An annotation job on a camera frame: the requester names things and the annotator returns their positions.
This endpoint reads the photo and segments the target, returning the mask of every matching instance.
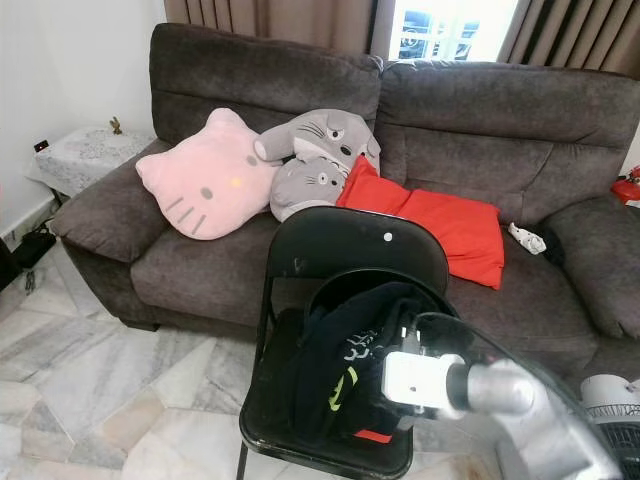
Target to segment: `sofa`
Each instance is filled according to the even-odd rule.
[[[609,193],[640,117],[639,82],[495,63],[382,62],[175,24],[156,27],[149,73],[158,139],[53,222],[89,287],[125,325],[254,326],[278,228],[264,212],[218,240],[186,238],[142,186],[137,159],[196,133],[217,107],[257,132],[336,108],[373,129],[382,176],[492,203],[502,225],[559,238],[561,267],[503,229],[499,291],[450,278],[447,298],[464,320],[565,378],[594,368],[640,376],[640,222]],[[304,303],[316,283],[276,284],[277,308]]]

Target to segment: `white wall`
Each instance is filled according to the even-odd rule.
[[[75,128],[152,132],[148,55],[162,0],[0,0],[0,235],[51,197],[22,176]]]
[[[638,129],[636,130],[636,136],[633,137],[633,141],[631,142],[631,146],[629,147],[629,153],[627,154],[627,158],[622,165],[622,170],[620,170],[620,175],[628,174],[633,167],[637,167],[640,165],[640,124],[638,125]]]

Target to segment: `pink hello kitty pillow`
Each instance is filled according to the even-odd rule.
[[[142,183],[180,233],[212,240],[230,233],[269,204],[279,165],[257,159],[258,134],[228,108],[171,150],[136,163]]]

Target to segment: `red cushion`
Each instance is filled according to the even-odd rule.
[[[493,205],[425,190],[410,192],[380,178],[362,155],[336,205],[395,215],[421,225],[442,245],[452,275],[500,288],[504,248],[500,211]]]

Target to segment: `curtain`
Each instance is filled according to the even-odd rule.
[[[165,0],[169,22],[368,52],[376,0]]]
[[[519,0],[498,61],[640,79],[640,1]]]

